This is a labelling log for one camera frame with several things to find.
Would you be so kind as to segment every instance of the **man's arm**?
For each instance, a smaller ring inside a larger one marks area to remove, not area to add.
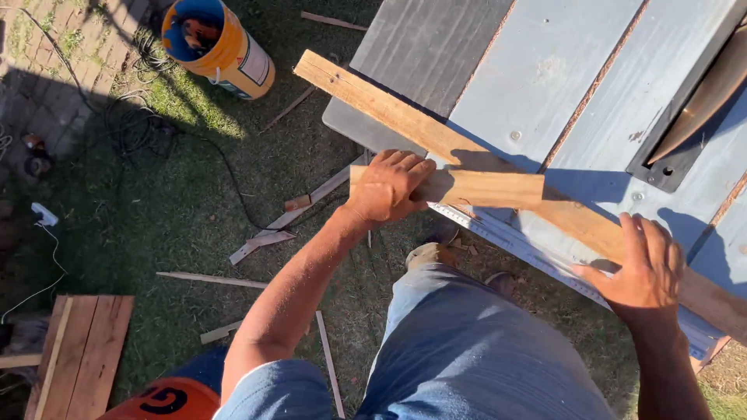
[[[687,337],[677,323],[682,251],[655,222],[623,213],[620,224],[625,241],[622,269],[612,278],[589,266],[574,270],[599,290],[630,329],[641,368],[638,416],[712,419],[690,365]]]
[[[435,162],[412,152],[385,150],[373,159],[354,195],[283,267],[247,313],[226,356],[223,404],[246,373],[293,356],[332,272],[368,230],[427,208],[409,196],[435,168]]]

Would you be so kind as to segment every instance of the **right hand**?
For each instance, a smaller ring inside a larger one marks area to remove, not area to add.
[[[368,226],[401,219],[428,208],[424,201],[412,201],[410,194],[433,171],[436,163],[410,151],[384,150],[363,173],[344,207],[355,212]]]
[[[680,245],[663,227],[643,217],[622,213],[620,224],[625,248],[622,269],[612,278],[588,265],[574,265],[574,272],[594,285],[629,327],[645,326],[653,321],[649,315],[654,312],[676,326],[678,282],[685,268]]]

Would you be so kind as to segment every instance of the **brick paving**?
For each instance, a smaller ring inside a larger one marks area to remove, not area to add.
[[[0,5],[31,12],[63,51],[89,101],[102,103],[149,0],[0,0]],[[65,156],[91,111],[42,31],[20,11],[0,10],[0,19],[5,22],[0,123],[14,138],[0,167],[22,172],[27,156],[22,135],[34,133],[52,156]]]

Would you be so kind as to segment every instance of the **table saw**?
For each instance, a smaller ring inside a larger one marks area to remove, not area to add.
[[[747,298],[747,93],[740,79],[709,101],[725,84],[708,81],[746,11],[747,0],[385,0],[350,68],[610,220],[658,220],[693,270]],[[707,122],[673,128],[688,110]],[[336,98],[323,121],[374,151],[426,153]],[[600,256],[533,213],[432,208],[606,306],[569,270]],[[684,307],[679,317],[697,360],[727,338]]]

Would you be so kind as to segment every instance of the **white bucket handle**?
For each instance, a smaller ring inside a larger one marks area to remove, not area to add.
[[[212,84],[220,83],[220,67],[215,67],[215,81],[210,80]]]

